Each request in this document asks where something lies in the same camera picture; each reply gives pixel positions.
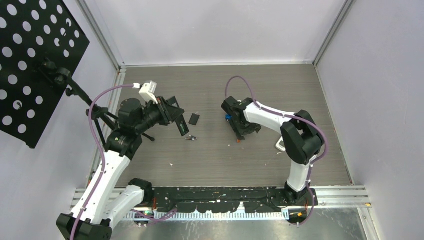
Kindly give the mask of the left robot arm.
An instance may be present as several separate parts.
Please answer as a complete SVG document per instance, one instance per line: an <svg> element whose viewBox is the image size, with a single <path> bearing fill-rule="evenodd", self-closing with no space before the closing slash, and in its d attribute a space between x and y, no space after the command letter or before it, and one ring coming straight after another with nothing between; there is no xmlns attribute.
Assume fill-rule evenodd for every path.
<svg viewBox="0 0 424 240"><path fill-rule="evenodd" d="M120 104L116 127L104 142L104 159L77 205L68 214L60 214L56 226L67 240L109 240L113 229L137 205L148 207L154 199L152 183L132 179L115 200L110 196L124 170L141 146L145 132L155 125L176 123L182 136L189 129L184 109L175 96L158 96L142 105L129 98Z"/></svg>

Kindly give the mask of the black battery cover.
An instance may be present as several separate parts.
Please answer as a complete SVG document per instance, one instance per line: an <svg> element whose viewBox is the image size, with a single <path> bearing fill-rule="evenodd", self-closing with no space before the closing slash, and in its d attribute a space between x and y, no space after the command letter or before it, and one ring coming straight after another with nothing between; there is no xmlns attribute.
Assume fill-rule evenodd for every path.
<svg viewBox="0 0 424 240"><path fill-rule="evenodd" d="M200 115L199 114L197 114L197 113L193 113L192 115L191 115L191 117L190 117L190 119L189 119L189 124L190 125L193 125L193 126L196 126L197 124L198 124L198 122L199 122L199 119L200 119Z"/></svg>

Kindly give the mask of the black remote control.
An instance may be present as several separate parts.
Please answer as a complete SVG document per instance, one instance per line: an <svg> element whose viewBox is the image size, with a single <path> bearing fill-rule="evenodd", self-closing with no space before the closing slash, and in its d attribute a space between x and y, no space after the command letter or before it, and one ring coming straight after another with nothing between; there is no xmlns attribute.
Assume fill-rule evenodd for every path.
<svg viewBox="0 0 424 240"><path fill-rule="evenodd" d="M176 123L176 126L177 126L177 128L178 128L178 130L180 132L180 135L182 137L186 136L190 132L190 130L188 128L188 125L187 125L187 123L186 123L185 118L184 118L183 115L180 115L175 120L175 123Z"/></svg>

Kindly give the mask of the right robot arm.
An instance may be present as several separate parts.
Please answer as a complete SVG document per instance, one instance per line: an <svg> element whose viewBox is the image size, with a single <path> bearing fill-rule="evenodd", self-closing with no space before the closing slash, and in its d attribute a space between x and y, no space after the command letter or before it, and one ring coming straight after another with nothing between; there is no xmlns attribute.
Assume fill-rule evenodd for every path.
<svg viewBox="0 0 424 240"><path fill-rule="evenodd" d="M312 162L326 141L311 115L305 110L286 112L252 98L238 101L232 96L223 101L221 108L229 115L229 125L239 141L246 135L258 133L262 127L281 134L284 151L291 160L284 185L285 198L291 205L299 205L310 188Z"/></svg>

